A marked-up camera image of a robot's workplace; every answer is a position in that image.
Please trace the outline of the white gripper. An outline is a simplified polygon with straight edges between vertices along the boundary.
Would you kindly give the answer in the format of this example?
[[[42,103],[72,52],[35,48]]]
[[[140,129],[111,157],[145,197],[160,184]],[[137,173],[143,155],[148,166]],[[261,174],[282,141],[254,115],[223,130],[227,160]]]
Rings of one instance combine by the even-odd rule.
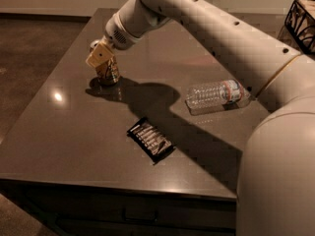
[[[132,33],[133,17],[131,14],[116,12],[106,23],[104,36],[111,45],[118,50],[126,50],[139,42],[142,38]],[[93,68],[107,62],[114,56],[113,51],[105,42],[97,42],[92,45],[86,62]]]

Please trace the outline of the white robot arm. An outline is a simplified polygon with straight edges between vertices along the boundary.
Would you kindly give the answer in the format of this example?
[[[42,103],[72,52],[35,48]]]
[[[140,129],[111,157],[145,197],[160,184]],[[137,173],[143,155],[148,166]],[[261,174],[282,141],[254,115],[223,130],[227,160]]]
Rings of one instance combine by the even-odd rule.
[[[315,65],[312,58],[205,0],[129,0],[87,62],[97,68],[175,20],[270,110],[238,173],[236,236],[315,236]]]

